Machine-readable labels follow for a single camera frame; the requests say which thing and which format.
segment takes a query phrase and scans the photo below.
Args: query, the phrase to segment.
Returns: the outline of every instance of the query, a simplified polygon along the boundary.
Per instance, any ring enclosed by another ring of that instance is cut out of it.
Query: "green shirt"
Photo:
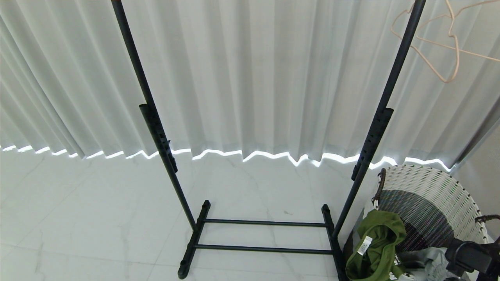
[[[361,241],[345,269],[350,280],[389,281],[405,273],[396,257],[396,245],[406,237],[405,225],[398,214],[372,210],[359,224],[357,232]]]

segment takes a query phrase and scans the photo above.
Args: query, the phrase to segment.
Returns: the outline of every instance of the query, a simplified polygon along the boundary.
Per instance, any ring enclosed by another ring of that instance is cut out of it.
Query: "gray woven stripe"
[[[403,252],[447,247],[454,232],[445,215],[427,199],[403,190],[383,190],[378,209],[398,214],[406,226]]]

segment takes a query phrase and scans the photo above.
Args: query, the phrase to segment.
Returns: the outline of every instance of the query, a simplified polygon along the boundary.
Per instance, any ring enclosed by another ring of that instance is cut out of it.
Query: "sheer curtain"
[[[173,149],[289,152],[296,160],[359,153],[400,43],[391,24],[411,3],[123,0]],[[446,12],[444,1],[429,1],[421,21]],[[460,47],[500,58],[499,13],[500,3],[464,11],[453,28]],[[4,1],[1,17],[2,60],[25,62],[2,67],[2,147],[154,151],[110,2]],[[396,22],[400,33],[407,19]],[[436,20],[420,34],[451,45],[449,26]],[[413,43],[441,73],[454,67],[452,50]],[[498,77],[500,63],[463,54],[456,79],[444,84],[410,50],[374,161],[437,158],[452,166],[498,116]]]

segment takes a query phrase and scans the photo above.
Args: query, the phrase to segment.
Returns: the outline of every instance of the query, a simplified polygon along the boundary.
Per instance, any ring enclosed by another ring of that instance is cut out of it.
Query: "woven basket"
[[[476,202],[449,174],[400,165],[382,169],[378,176],[374,207],[399,214],[406,227],[406,239],[396,247],[399,253],[447,247],[453,238],[488,243],[486,219],[478,219],[482,214]]]

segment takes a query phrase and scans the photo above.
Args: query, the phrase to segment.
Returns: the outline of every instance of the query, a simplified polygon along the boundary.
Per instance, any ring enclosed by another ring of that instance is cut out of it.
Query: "white curtain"
[[[359,153],[400,44],[391,24],[412,3],[122,2],[173,149],[315,160]],[[421,22],[446,12],[444,1],[428,1]],[[500,3],[464,11],[453,28],[460,47],[500,58],[499,14]],[[24,62],[2,64],[2,147],[70,146],[84,156],[154,151],[109,1],[3,1],[1,16],[2,61]],[[396,23],[400,34],[407,19]],[[451,45],[449,26],[439,19],[421,35]],[[413,43],[441,73],[453,69],[452,50]],[[374,161],[439,158],[450,167],[496,116],[498,77],[500,63],[462,54],[456,79],[444,84],[410,50]]]

